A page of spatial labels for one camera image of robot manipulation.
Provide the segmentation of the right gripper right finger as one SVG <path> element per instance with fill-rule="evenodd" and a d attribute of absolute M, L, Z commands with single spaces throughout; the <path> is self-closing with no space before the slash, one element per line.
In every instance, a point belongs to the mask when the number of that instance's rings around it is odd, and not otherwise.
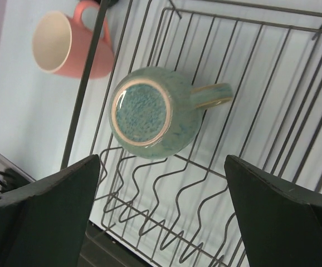
<path fill-rule="evenodd" d="M 234 155 L 224 169 L 250 266 L 322 266 L 322 194 Z"/>

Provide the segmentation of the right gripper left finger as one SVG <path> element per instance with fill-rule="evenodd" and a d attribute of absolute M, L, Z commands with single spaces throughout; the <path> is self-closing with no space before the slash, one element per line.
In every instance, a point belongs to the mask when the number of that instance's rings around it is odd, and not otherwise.
<path fill-rule="evenodd" d="M 90 155 L 0 194 L 0 266 L 77 266 L 99 173 Z"/>

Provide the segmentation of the green ceramic cup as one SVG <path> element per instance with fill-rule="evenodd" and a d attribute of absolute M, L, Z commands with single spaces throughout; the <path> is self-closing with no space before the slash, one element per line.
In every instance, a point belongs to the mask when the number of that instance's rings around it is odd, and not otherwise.
<path fill-rule="evenodd" d="M 193 87 L 176 71 L 140 68 L 116 86 L 109 103 L 109 124 L 118 143 L 131 154 L 162 159 L 195 139 L 206 109 L 232 99 L 227 83 Z"/>

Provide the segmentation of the pink mug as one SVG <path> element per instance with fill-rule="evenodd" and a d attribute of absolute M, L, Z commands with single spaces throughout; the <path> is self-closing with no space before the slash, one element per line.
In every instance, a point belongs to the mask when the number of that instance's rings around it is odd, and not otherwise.
<path fill-rule="evenodd" d="M 81 1 L 74 15 L 49 11 L 39 21 L 32 38 L 32 53 L 38 67 L 47 72 L 81 78 L 93 31 L 82 21 L 87 8 L 99 9 L 95 1 Z"/>

